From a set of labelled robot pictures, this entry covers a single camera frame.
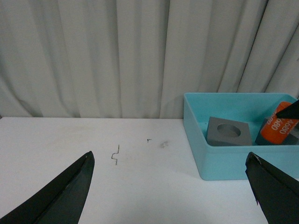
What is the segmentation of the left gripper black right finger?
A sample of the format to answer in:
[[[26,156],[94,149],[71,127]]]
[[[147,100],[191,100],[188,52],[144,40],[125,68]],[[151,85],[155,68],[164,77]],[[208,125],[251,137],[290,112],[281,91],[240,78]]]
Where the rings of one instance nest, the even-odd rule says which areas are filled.
[[[299,181],[258,155],[247,156],[246,175],[257,204],[270,224],[299,222]]]

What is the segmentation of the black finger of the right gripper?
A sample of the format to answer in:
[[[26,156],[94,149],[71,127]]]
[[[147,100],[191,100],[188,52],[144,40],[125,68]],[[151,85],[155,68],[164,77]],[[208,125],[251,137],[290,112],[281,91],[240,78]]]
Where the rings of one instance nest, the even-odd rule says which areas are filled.
[[[299,100],[292,103],[285,109],[277,112],[277,118],[279,119],[299,119]]]

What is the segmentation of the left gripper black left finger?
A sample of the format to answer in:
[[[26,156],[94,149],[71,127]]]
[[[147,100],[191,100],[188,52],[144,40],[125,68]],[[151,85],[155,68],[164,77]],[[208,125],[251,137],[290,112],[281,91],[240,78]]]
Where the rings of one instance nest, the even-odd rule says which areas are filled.
[[[87,152],[28,200],[0,219],[2,224],[77,224],[90,189],[95,159]]]

